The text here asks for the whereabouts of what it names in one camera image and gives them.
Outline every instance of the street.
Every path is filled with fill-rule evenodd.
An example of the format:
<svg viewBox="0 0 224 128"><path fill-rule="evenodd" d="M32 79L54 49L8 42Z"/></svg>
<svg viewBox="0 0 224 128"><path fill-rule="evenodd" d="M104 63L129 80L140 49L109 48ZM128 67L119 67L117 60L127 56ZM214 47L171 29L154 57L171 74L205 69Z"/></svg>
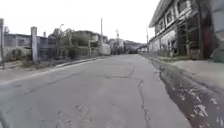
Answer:
<svg viewBox="0 0 224 128"><path fill-rule="evenodd" d="M190 128L139 55L71 65L0 85L2 128Z"/></svg>

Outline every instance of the roof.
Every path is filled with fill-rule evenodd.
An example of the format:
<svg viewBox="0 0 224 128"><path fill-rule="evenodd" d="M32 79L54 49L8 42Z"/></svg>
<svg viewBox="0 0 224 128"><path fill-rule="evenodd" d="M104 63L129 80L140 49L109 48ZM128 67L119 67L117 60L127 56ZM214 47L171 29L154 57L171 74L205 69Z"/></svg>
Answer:
<svg viewBox="0 0 224 128"><path fill-rule="evenodd" d="M164 11L167 9L168 5L173 2L174 0L160 0L156 11L152 17L152 20L149 24L149 27L154 27L155 24L158 22L158 20L160 19L160 17L163 15Z"/></svg>

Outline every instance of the utility pole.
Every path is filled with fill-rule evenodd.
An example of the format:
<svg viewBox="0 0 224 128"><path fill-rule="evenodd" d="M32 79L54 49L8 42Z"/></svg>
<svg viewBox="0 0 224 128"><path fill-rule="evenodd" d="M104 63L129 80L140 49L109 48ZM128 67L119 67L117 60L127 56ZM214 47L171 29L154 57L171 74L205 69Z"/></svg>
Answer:
<svg viewBox="0 0 224 128"><path fill-rule="evenodd" d="M100 29L101 29L101 46L102 46L103 45L103 18L101 18Z"/></svg>
<svg viewBox="0 0 224 128"><path fill-rule="evenodd" d="M149 52L149 33L148 33L148 28L146 28L146 46L147 46L147 52Z"/></svg>
<svg viewBox="0 0 224 128"><path fill-rule="evenodd" d="M5 69L5 60L4 60L4 51L3 51L3 45L4 45L4 19L0 19L0 50L1 50L1 63L3 69Z"/></svg>

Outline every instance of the bush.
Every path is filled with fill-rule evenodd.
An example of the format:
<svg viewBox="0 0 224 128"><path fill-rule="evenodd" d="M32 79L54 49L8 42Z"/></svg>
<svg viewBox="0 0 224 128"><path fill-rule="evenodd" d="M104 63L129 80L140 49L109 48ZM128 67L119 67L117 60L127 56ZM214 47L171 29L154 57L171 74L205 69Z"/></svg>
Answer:
<svg viewBox="0 0 224 128"><path fill-rule="evenodd" d="M76 59L78 56L77 48L76 47L69 48L68 56L70 59Z"/></svg>

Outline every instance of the curb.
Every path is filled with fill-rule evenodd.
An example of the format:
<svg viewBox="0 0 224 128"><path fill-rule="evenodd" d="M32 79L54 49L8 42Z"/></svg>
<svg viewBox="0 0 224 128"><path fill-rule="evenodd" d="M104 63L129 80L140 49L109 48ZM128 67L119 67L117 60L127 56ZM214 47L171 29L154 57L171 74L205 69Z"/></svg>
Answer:
<svg viewBox="0 0 224 128"><path fill-rule="evenodd" d="M69 65L80 64L80 63L89 62L89 61L95 61L95 60L104 59L104 58L108 58L108 57L110 57L110 56L103 56L103 57L96 57L96 58L91 58L91 59L84 59L84 60L68 62L68 63L56 65L55 68L61 68L61 67L69 66Z"/></svg>
<svg viewBox="0 0 224 128"><path fill-rule="evenodd" d="M150 57L149 60L152 61L152 63L157 69L159 69L161 72L167 72L168 74L175 74L179 75L179 77L182 77L182 79L187 80L190 84L197 84L199 88L206 88L209 91L212 91L213 93L223 94L224 95L224 89L221 88L218 85L206 83L203 80L201 80L198 76L192 75L188 71L184 69L180 69L174 65L171 65L169 63L163 62L157 58Z"/></svg>

